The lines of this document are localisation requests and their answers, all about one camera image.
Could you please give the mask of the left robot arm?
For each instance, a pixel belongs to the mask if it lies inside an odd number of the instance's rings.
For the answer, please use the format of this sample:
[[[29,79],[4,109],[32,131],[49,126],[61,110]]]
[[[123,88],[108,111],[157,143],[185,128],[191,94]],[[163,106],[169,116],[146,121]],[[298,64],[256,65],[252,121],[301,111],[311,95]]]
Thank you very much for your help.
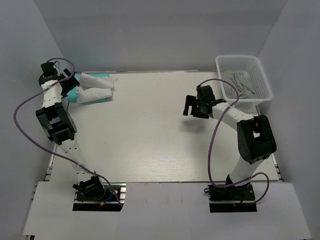
[[[71,159],[77,175],[73,188],[91,200],[100,200],[105,196],[106,187],[86,166],[76,139],[76,125],[62,101],[69,91],[80,84],[68,69],[61,72],[53,62],[41,64],[41,69],[43,73],[38,82],[46,92],[43,93],[42,107],[35,112],[36,117],[48,139],[60,147],[66,158]]]

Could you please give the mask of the white t shirt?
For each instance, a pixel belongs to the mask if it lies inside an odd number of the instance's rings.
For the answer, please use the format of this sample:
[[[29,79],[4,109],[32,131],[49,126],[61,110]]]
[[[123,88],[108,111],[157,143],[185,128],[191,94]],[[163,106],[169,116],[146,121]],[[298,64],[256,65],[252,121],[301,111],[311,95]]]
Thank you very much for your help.
[[[78,104],[106,100],[113,96],[115,80],[111,76],[93,76],[82,72],[78,82],[79,86],[76,88]]]

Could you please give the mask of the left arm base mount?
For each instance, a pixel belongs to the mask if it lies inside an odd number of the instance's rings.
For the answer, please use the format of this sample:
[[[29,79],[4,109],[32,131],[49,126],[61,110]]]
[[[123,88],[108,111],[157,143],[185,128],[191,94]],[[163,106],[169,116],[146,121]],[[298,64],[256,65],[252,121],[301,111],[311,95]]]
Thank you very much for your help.
[[[105,190],[98,193],[97,197],[86,196],[79,190],[75,190],[72,210],[74,212],[120,212],[117,198],[111,188],[104,184]]]

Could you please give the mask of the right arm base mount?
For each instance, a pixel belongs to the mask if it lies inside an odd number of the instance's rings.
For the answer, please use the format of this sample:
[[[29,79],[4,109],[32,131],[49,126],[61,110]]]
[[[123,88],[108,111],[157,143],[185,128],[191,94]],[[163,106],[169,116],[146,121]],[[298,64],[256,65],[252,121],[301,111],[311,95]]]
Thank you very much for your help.
[[[255,193],[251,183],[227,188],[208,185],[204,193],[208,195],[210,213],[257,212]]]

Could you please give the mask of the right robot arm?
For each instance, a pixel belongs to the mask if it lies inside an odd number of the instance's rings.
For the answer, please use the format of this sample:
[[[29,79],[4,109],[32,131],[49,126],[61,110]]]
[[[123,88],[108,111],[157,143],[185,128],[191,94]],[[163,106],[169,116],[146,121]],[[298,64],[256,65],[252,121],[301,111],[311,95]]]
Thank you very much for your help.
[[[201,119],[217,119],[207,155],[207,171],[209,181],[214,187],[226,188],[226,195],[236,200],[244,193],[244,185],[256,176],[258,166],[277,150],[276,141],[269,119],[265,115],[254,116],[217,99],[209,85],[197,86],[197,95],[187,95],[183,115],[192,115]],[[214,183],[211,174],[212,147],[218,127],[224,123],[234,129],[237,134],[239,159],[233,171],[227,176],[224,185]]]

